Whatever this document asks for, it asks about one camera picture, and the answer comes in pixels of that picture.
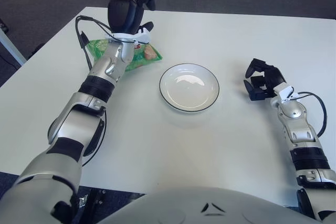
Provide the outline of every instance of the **white table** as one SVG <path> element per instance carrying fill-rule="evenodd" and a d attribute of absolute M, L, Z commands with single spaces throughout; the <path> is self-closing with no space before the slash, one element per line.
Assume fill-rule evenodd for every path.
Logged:
<path fill-rule="evenodd" d="M 107 22 L 105 8 L 81 14 Z M 177 186 L 222 187 L 295 206 L 295 169 L 268 101 L 251 102 L 243 79 L 253 57 L 279 67 L 296 91 L 320 95 L 328 127 L 320 141 L 335 158 L 336 21 L 177 12 L 148 12 L 152 44 L 163 60 L 124 75 L 108 106 L 102 148 L 83 169 L 81 184 L 150 193 Z M 74 19 L 0 88 L 0 170 L 20 174 L 47 147 L 50 123 L 84 81 L 88 67 Z M 83 22 L 89 39 L 103 38 Z M 220 84 L 218 100 L 194 115 L 161 98 L 159 79 L 172 65 L 208 68 Z M 320 130 L 322 110 L 304 99 Z"/>

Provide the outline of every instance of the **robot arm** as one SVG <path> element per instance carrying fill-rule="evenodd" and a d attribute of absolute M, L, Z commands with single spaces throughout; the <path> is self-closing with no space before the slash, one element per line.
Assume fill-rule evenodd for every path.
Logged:
<path fill-rule="evenodd" d="M 251 77 L 255 71 L 264 72 L 264 76 Z M 296 179 L 302 187 L 297 191 L 302 213 L 320 221 L 332 213 L 336 215 L 336 173 L 330 169 L 320 144 L 318 135 L 322 132 L 316 134 L 308 123 L 307 109 L 299 102 L 299 94 L 277 68 L 258 59 L 253 59 L 245 77 L 251 77 L 252 84 L 244 81 L 250 99 L 272 98 L 271 106 L 277 109 Z"/>
<path fill-rule="evenodd" d="M 121 3 L 114 10 L 109 6 L 109 23 L 118 33 L 51 124 L 50 147 L 27 166 L 0 201 L 0 223 L 71 223 L 78 209 L 82 157 L 98 145 L 105 124 L 102 116 L 114 87 L 133 59 L 134 44 L 150 42 L 153 25 L 140 26 L 142 5 L 149 2 L 151 9 L 155 8 L 154 0 L 110 2 Z"/>

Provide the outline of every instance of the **green snack bag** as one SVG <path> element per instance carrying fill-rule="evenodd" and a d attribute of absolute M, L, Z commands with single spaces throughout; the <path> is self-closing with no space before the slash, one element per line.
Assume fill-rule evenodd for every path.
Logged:
<path fill-rule="evenodd" d="M 107 39 L 91 40 L 87 44 L 89 52 L 96 62 L 105 53 L 109 41 Z M 162 56 L 159 52 L 150 44 L 136 45 L 134 46 L 134 57 L 132 62 L 126 67 L 126 71 L 130 71 L 134 68 L 148 65 L 154 61 L 161 60 Z"/>

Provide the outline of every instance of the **snack package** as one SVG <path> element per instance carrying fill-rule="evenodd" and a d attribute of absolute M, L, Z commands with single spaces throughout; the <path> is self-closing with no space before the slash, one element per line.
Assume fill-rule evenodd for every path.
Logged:
<path fill-rule="evenodd" d="M 105 53 L 109 41 L 107 39 L 91 40 L 87 44 L 87 48 L 96 62 Z M 154 61 L 161 60 L 162 56 L 159 52 L 150 44 L 136 45 L 134 46 L 133 61 L 127 66 L 126 71 L 130 71 L 134 68 L 148 65 Z"/>

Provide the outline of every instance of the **plate rim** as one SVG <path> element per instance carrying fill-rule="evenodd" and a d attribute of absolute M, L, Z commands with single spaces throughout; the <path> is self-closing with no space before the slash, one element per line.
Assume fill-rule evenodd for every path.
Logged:
<path fill-rule="evenodd" d="M 213 75 L 213 77 L 215 78 L 215 80 L 216 80 L 216 82 L 217 82 L 217 85 L 218 85 L 218 93 L 217 93 L 217 96 L 216 96 L 216 98 L 214 99 L 214 101 L 213 101 L 209 106 L 207 106 L 207 107 L 205 107 L 205 108 L 203 108 L 203 109 L 201 109 L 201 110 L 193 110 L 193 111 L 190 111 L 190 110 L 183 110 L 183 109 L 177 108 L 177 107 L 175 107 L 174 105 L 172 105 L 169 101 L 167 101 L 167 99 L 164 97 L 164 95 L 162 94 L 162 91 L 161 91 L 161 80 L 162 80 L 162 77 L 164 76 L 164 74 L 165 74 L 168 70 L 170 70 L 171 68 L 174 68 L 174 67 L 179 66 L 179 65 L 186 65 L 186 64 L 196 65 L 196 66 L 199 66 L 199 67 L 201 67 L 201 68 L 205 68 L 207 71 L 209 71 L 209 72 Z M 212 106 L 212 105 L 215 103 L 215 101 L 217 101 L 217 98 L 218 98 L 218 96 L 219 96 L 219 92 L 220 92 L 220 90 L 221 90 L 221 89 L 220 89 L 220 86 L 219 86 L 219 82 L 218 82 L 218 80 L 217 80 L 217 77 L 214 75 L 214 73 L 212 73 L 212 72 L 211 72 L 209 69 L 207 69 L 206 67 L 203 67 L 203 66 L 201 66 L 201 65 L 199 65 L 199 64 L 195 64 L 195 63 L 179 63 L 179 64 L 176 64 L 176 65 L 173 65 L 173 66 L 171 66 L 170 68 L 166 69 L 166 70 L 163 72 L 163 74 L 161 75 L 160 81 L 159 81 L 159 91 L 160 91 L 160 94 L 161 94 L 162 98 L 166 101 L 166 103 L 168 103 L 171 107 L 173 107 L 173 108 L 175 108 L 175 109 L 177 109 L 177 110 L 180 110 L 180 111 L 184 111 L 184 112 L 191 112 L 191 113 L 193 113 L 193 112 L 199 112 L 199 111 L 206 110 L 207 108 L 209 108 L 210 106 Z"/>

